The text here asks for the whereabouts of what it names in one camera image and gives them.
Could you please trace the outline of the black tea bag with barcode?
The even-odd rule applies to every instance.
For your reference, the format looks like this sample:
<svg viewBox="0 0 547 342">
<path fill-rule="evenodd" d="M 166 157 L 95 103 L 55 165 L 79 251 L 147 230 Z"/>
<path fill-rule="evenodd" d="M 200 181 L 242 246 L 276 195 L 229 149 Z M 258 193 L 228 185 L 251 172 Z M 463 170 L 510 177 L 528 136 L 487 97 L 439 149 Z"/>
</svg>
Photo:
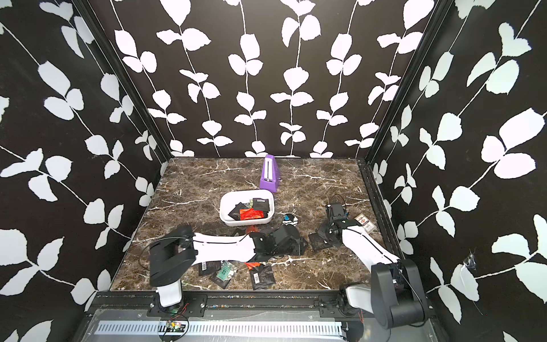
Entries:
<svg viewBox="0 0 547 342">
<path fill-rule="evenodd" d="M 233 220 L 239 221 L 241 220 L 242 212 L 246 212 L 248 209 L 249 207 L 247 204 L 240 202 L 234 206 L 234 208 L 229 212 L 228 216 Z"/>
</svg>

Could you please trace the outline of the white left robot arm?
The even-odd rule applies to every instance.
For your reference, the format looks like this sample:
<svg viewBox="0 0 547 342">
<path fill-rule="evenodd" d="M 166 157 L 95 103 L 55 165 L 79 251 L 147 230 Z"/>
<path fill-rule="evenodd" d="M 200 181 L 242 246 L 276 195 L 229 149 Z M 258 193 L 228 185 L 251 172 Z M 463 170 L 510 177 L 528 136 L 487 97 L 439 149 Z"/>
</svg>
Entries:
<svg viewBox="0 0 547 342">
<path fill-rule="evenodd" d="M 267 262 L 274 257 L 300 256 L 306 248 L 306 240 L 293 225 L 240 237 L 204 235 L 180 225 L 148 247 L 150 285 L 158 293 L 160 307 L 167 309 L 182 302 L 180 279 L 196 264 Z"/>
</svg>

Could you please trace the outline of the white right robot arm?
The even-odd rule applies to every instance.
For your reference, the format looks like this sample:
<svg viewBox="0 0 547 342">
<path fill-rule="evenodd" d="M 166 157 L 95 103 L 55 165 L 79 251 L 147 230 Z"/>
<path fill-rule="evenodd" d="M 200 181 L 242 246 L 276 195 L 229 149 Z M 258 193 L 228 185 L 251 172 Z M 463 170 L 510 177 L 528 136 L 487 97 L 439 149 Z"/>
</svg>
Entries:
<svg viewBox="0 0 547 342">
<path fill-rule="evenodd" d="M 384 329 L 419 326 L 433 316 L 416 263 L 400 259 L 376 242 L 346 207 L 327 204 L 328 222 L 318 229 L 329 244 L 350 249 L 370 272 L 370 285 L 350 285 L 346 303 L 374 315 Z"/>
</svg>

